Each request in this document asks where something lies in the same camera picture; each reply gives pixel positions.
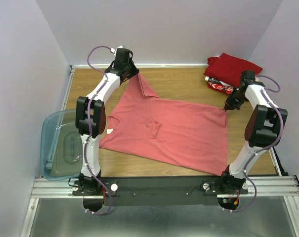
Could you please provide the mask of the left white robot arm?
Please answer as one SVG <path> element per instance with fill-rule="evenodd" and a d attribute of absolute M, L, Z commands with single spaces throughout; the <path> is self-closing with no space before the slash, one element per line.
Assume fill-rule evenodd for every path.
<path fill-rule="evenodd" d="M 97 49 L 105 48 L 114 54 L 114 60 L 104 71 L 90 63 L 90 57 Z M 80 96 L 76 102 L 75 126 L 83 142 L 83 165 L 79 174 L 79 187 L 88 194 L 97 194 L 104 184 L 100 181 L 99 142 L 106 128 L 105 104 L 121 84 L 139 73 L 133 62 L 133 52 L 123 46 L 110 48 L 97 46 L 87 56 L 88 66 L 103 74 L 101 82 L 87 96 Z"/>

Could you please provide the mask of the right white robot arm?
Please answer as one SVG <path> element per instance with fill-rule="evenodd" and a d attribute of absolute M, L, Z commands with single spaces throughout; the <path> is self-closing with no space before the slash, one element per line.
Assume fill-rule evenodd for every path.
<path fill-rule="evenodd" d="M 282 137 L 288 117 L 286 109 L 279 108 L 267 91 L 278 93 L 257 81 L 255 72 L 241 72 L 240 84 L 228 96 L 224 109 L 239 110 L 245 101 L 250 102 L 253 113 L 245 128 L 245 144 L 237 158 L 227 166 L 216 185 L 223 193 L 242 189 L 249 170 L 265 151 L 277 145 Z"/>

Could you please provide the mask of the pink t-shirt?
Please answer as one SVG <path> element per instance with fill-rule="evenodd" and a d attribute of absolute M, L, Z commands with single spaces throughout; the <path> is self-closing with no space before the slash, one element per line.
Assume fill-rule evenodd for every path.
<path fill-rule="evenodd" d="M 103 149 L 213 175 L 227 166 L 226 111 L 160 98 L 141 75 L 129 80 L 107 125 Z"/>

